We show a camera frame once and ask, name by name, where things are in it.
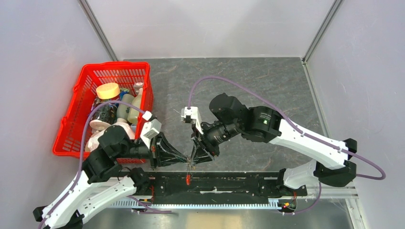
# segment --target white bracket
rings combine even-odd
[[[197,128],[198,132],[202,135],[204,134],[203,129],[201,128],[201,116],[198,107],[192,106],[190,109],[185,107],[181,110],[180,115],[183,123],[195,124],[195,128]]]
[[[157,119],[153,119],[143,125],[142,131],[140,132],[140,138],[146,144],[148,149],[150,149],[150,142],[152,139],[160,133],[162,123]]]
[[[298,167],[286,169],[283,177],[284,185],[292,189],[297,189],[303,185],[318,183],[318,178],[314,176],[316,163],[316,160],[311,160]]]
[[[149,119],[152,118],[152,113],[150,111],[145,111],[145,113],[142,115],[142,118],[146,121],[149,121]]]

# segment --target white wall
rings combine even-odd
[[[372,229],[403,228],[405,2],[347,0],[309,61],[331,136],[353,137],[386,180],[356,178]],[[378,176],[355,160],[358,172]]]
[[[301,57],[333,0],[89,0],[119,59]]]
[[[109,58],[75,0],[1,1],[0,23],[1,228],[33,229],[77,170],[52,154],[75,80]]]

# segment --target metal frame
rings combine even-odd
[[[352,219],[354,229],[366,229],[368,226],[362,217],[362,210],[359,207],[360,204],[357,199],[346,199],[347,208],[349,209],[349,215]]]
[[[308,187],[308,196],[297,197],[302,199],[316,198],[319,193],[319,186]],[[321,199],[358,199],[357,190],[354,187],[353,182],[349,183],[345,187],[331,187],[322,185]]]
[[[305,53],[304,57],[302,58],[302,61],[305,64],[308,62],[308,60],[310,59],[311,55],[313,54],[316,46],[318,45],[319,41],[322,39],[323,34],[329,27],[330,22],[332,21],[333,17],[335,16],[336,12],[338,11],[342,2],[343,2],[343,0],[335,0],[333,2],[331,8],[329,9],[329,12],[326,14],[325,19],[323,20],[317,34],[315,35],[314,40],[312,41],[307,52]]]
[[[107,54],[110,56],[110,59],[112,61],[118,61],[119,59],[115,55],[115,52],[113,48],[111,47],[110,42],[108,42],[108,39],[106,35],[103,32],[103,29],[101,28],[100,24],[97,21],[96,16],[94,15],[93,10],[91,9],[89,3],[87,0],[77,0],[80,4],[80,6],[83,9],[83,12],[86,14],[90,24],[92,25],[94,31],[96,32],[98,38],[100,39],[101,43],[103,44],[104,48],[107,51]]]

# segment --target cable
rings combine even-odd
[[[313,209],[313,208],[315,207],[315,205],[318,204],[318,202],[319,202],[319,200],[320,200],[321,194],[322,194],[322,184],[319,182],[319,193],[318,193],[318,196],[317,196],[317,198],[315,199],[315,201],[311,204],[311,206],[307,207],[306,209],[299,210],[299,211],[295,211],[295,212],[279,212],[279,211],[277,210],[277,213],[281,213],[281,214],[283,214],[283,215],[293,216],[293,215],[296,215],[296,214],[300,214],[300,213],[304,213],[304,212],[306,212],[306,211],[309,211],[309,210]]]
[[[294,198],[292,199],[294,204],[297,204],[297,193],[294,191]]]
[[[128,168],[128,167],[122,167],[122,168],[119,170],[119,172],[118,172],[118,176],[117,176],[118,181],[119,181],[119,174],[122,172],[122,170],[123,170],[124,168],[128,169],[129,171],[131,171],[131,169]]]
[[[153,212],[153,211],[140,211],[139,214],[147,215],[147,214],[160,214],[160,213],[158,213],[158,212]]]
[[[188,109],[191,108],[191,98],[192,98],[193,92],[194,92],[195,88],[197,87],[197,85],[198,85],[199,83],[201,83],[202,81],[204,81],[204,80],[209,80],[209,79],[222,80],[222,81],[228,82],[228,83],[230,83],[230,84],[233,84],[233,85],[235,85],[236,87],[239,87],[240,89],[242,89],[242,90],[248,92],[249,94],[251,94],[251,95],[253,95],[254,97],[258,98],[259,100],[261,100],[262,102],[266,103],[266,104],[269,105],[271,108],[273,108],[275,111],[277,111],[278,113],[280,113],[280,115],[288,122],[288,124],[289,124],[292,128],[294,128],[298,133],[300,133],[300,134],[303,133],[303,131],[300,130],[298,127],[296,127],[296,126],[294,125],[294,123],[291,121],[291,119],[290,119],[283,111],[281,111],[278,107],[276,107],[274,104],[272,104],[271,102],[265,100],[264,98],[262,98],[262,97],[259,96],[258,94],[256,94],[256,93],[250,91],[250,90],[247,89],[246,87],[243,87],[242,85],[239,85],[238,83],[235,83],[235,82],[233,82],[232,80],[228,80],[228,79],[223,78],[223,77],[220,77],[220,76],[214,76],[214,75],[205,76],[205,77],[203,77],[203,78],[200,78],[199,80],[197,80],[197,81],[194,83],[194,85],[193,85],[192,88],[191,88],[190,95],[189,95],[189,101],[188,101],[188,107],[187,107]],[[319,139],[319,138],[317,138],[317,137],[315,137],[315,136],[312,136],[312,135],[310,135],[310,134],[304,133],[304,136],[305,136],[305,137],[308,137],[308,138],[310,138],[310,139],[312,139],[312,140],[315,140],[315,141],[317,141],[317,142],[319,142],[319,143],[322,143],[322,144],[324,144],[324,145],[327,145],[327,146],[329,146],[329,147],[331,147],[331,148],[333,148],[333,149],[336,149],[336,150],[338,150],[338,151],[344,152],[344,153],[346,153],[346,154],[348,154],[348,155],[350,155],[350,156],[352,156],[352,157],[355,157],[355,158],[357,158],[357,159],[360,159],[361,161],[363,161],[363,162],[365,162],[365,163],[367,163],[367,164],[373,166],[374,168],[376,168],[376,169],[381,173],[381,177],[374,177],[374,176],[364,175],[364,174],[356,174],[356,176],[358,176],[358,177],[363,177],[363,178],[368,178],[368,179],[373,179],[373,180],[384,180],[384,179],[385,179],[386,174],[385,174],[384,170],[383,170],[381,167],[379,167],[378,165],[376,165],[374,162],[372,162],[372,161],[370,161],[370,160],[368,160],[368,159],[366,159],[366,158],[364,158],[364,157],[362,157],[362,156],[360,156],[360,155],[357,155],[357,154],[355,154],[355,153],[352,153],[352,152],[350,152],[349,150],[341,149],[339,146],[335,146],[335,145],[333,145],[333,144],[331,144],[331,143],[329,143],[329,142],[326,142],[326,141],[324,141],[324,140],[322,140],[322,139]]]
[[[49,216],[52,214],[52,212],[62,203],[62,201],[63,201],[64,199],[66,199],[66,197],[69,195],[69,192],[73,192],[74,187],[76,186],[77,182],[79,182],[80,176],[81,176],[81,174],[82,174],[83,153],[84,153],[84,147],[85,147],[86,132],[87,132],[87,128],[88,128],[88,126],[89,126],[89,122],[90,122],[91,119],[93,118],[93,115],[96,113],[96,111],[99,110],[101,107],[107,105],[107,104],[123,104],[123,105],[129,106],[130,108],[133,108],[133,109],[139,111],[141,114],[144,114],[144,113],[145,113],[145,111],[143,111],[143,110],[141,110],[141,109],[135,107],[134,105],[129,104],[129,103],[125,103],[125,102],[119,101],[119,100],[112,100],[112,101],[103,102],[103,103],[101,103],[100,105],[96,106],[96,107],[92,110],[92,112],[89,114],[89,116],[88,116],[88,118],[87,118],[87,120],[86,120],[85,127],[83,128],[82,140],[81,140],[81,142],[80,142],[79,168],[78,168],[78,170],[77,170],[77,174],[76,174],[76,177],[75,177],[75,179],[74,179],[74,182],[73,182],[73,184],[70,186],[69,190],[62,196],[62,198],[60,198],[60,199],[55,203],[55,205],[49,210],[49,212],[46,214],[46,216],[42,219],[42,221],[40,222],[40,224],[39,224],[39,226],[38,226],[38,229],[41,229],[41,228],[42,228],[42,226],[44,225],[44,223],[45,223],[45,221],[46,221],[46,219],[47,219],[47,216],[49,217]]]
[[[145,205],[144,203],[142,203],[140,200],[138,200],[137,198],[133,197],[133,196],[127,196],[130,199],[133,199],[134,201],[136,201],[138,204],[140,204],[141,206],[143,206],[144,208],[146,208],[147,210],[150,210],[152,212],[148,213],[148,214],[168,214],[171,213],[171,211],[160,211],[160,210],[156,210],[153,208],[148,207],[147,205]]]
[[[293,209],[293,208],[289,208],[289,207],[286,207],[287,209],[290,209],[290,210],[292,210],[292,211],[295,211],[295,209]]]
[[[150,187],[149,189],[152,190],[152,199],[150,199],[150,201],[153,203],[153,201],[155,200],[155,187],[153,185],[151,185],[152,187]]]

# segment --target white robotic arm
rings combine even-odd
[[[69,188],[67,188],[52,204],[44,208],[36,208],[34,211],[36,220],[41,221],[43,218],[46,218],[45,228],[47,229],[76,228],[77,225],[83,225],[114,202],[135,194],[137,192],[137,186],[145,185],[145,181],[149,179],[146,176],[142,178],[143,176],[140,175],[142,173],[143,170],[135,168],[130,171],[128,176],[118,181],[115,185],[91,196],[95,189],[100,186],[107,186],[107,182],[89,184],[88,176],[82,171],[80,180],[73,191],[69,191]],[[52,214],[49,215],[48,212],[51,207],[53,207],[66,192],[70,192],[70,194],[56,207]]]
[[[201,121],[197,107],[182,109],[181,119],[193,124],[196,148],[192,161],[197,163],[213,159],[219,155],[218,145],[241,134],[252,142],[264,142],[285,146],[313,158],[312,161],[296,168],[280,171],[280,184],[291,189],[319,181],[334,187],[343,187],[355,178],[356,165],[350,156],[341,152],[356,152],[357,142],[353,139],[337,141],[319,135],[293,123],[302,134],[297,132],[282,116],[271,108],[257,106],[246,108],[238,99],[226,94],[216,96],[210,103],[210,111],[218,118],[213,124]],[[338,146],[336,150],[304,134]]]

